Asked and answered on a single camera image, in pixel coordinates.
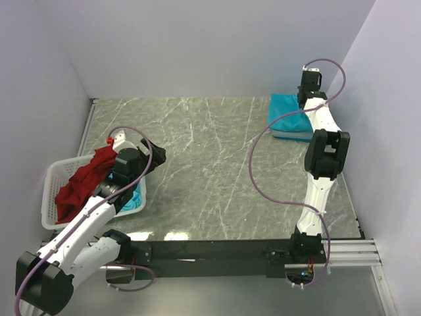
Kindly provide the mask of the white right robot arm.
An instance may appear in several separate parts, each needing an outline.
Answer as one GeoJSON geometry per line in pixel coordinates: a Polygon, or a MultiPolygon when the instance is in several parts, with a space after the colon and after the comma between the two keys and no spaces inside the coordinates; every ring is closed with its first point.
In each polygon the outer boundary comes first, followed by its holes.
{"type": "Polygon", "coordinates": [[[290,258],[298,263],[324,253],[324,212],[330,190],[345,166],[351,140],[350,134],[335,122],[328,98],[320,91],[321,82],[322,75],[317,68],[304,68],[297,94],[300,109],[304,110],[313,131],[304,160],[307,192],[288,248],[290,258]]]}

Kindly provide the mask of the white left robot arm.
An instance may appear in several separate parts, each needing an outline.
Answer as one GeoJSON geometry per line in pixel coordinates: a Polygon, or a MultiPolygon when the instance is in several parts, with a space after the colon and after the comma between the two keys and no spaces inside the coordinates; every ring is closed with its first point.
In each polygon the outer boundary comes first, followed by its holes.
{"type": "Polygon", "coordinates": [[[116,154],[114,165],[105,173],[83,209],[53,241],[36,253],[24,252],[16,262],[14,312],[20,304],[56,315],[70,301],[75,289],[103,265],[135,270],[131,239],[109,230],[94,246],[88,246],[96,232],[131,200],[137,183],[166,161],[164,148],[148,139],[149,149],[127,144],[116,154]]]}

